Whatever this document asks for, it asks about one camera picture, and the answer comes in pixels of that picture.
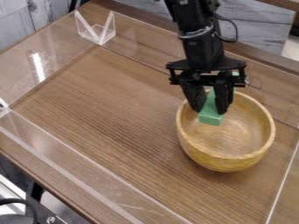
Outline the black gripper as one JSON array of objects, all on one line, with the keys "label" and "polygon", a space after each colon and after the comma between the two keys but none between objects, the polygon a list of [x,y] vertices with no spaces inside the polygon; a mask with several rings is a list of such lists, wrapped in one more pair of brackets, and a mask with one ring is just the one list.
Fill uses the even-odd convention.
[{"label": "black gripper", "polygon": [[170,82],[172,85],[180,84],[184,97],[196,112],[202,111],[207,100],[203,86],[214,86],[215,105],[223,115],[234,101],[234,87],[243,88],[247,85],[247,63],[226,56],[224,38],[215,26],[206,26],[198,31],[180,31],[179,40],[186,59],[167,63]]}]

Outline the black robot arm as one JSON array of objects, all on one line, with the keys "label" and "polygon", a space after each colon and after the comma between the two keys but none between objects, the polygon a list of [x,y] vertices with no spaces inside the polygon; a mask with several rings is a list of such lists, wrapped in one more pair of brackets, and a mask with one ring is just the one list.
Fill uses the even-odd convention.
[{"label": "black robot arm", "polygon": [[191,108],[200,112],[207,101],[206,87],[215,91],[216,111],[226,114],[234,101],[234,88],[243,88],[246,66],[242,60],[226,56],[224,42],[234,39],[220,35],[224,19],[216,10],[219,0],[164,0],[172,21],[178,24],[186,59],[168,62],[170,82],[182,87]]}]

